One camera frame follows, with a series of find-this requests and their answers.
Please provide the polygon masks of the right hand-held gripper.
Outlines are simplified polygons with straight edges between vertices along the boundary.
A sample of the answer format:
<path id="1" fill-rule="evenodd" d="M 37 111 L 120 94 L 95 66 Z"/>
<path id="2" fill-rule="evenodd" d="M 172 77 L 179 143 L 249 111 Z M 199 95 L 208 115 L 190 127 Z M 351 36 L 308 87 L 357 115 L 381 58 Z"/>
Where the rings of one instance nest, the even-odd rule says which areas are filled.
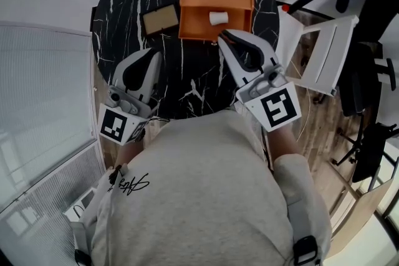
<path id="1" fill-rule="evenodd" d="M 224 30 L 219 49 L 237 87 L 236 96 L 267 132 L 302 116 L 293 82 L 286 79 L 273 47 L 250 32 Z"/>

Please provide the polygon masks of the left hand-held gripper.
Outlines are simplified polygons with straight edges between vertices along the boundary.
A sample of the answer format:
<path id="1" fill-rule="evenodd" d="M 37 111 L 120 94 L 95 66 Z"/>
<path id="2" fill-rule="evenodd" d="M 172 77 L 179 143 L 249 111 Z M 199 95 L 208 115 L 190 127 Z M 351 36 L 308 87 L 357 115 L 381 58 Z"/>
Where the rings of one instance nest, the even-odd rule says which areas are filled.
<path id="1" fill-rule="evenodd" d="M 142 131 L 155 110 L 146 104 L 157 84 L 162 54 L 143 49 L 130 54 L 116 67 L 105 103 L 99 107 L 99 134 L 118 144 L 126 145 L 142 138 Z M 125 93 L 138 92 L 138 99 Z"/>

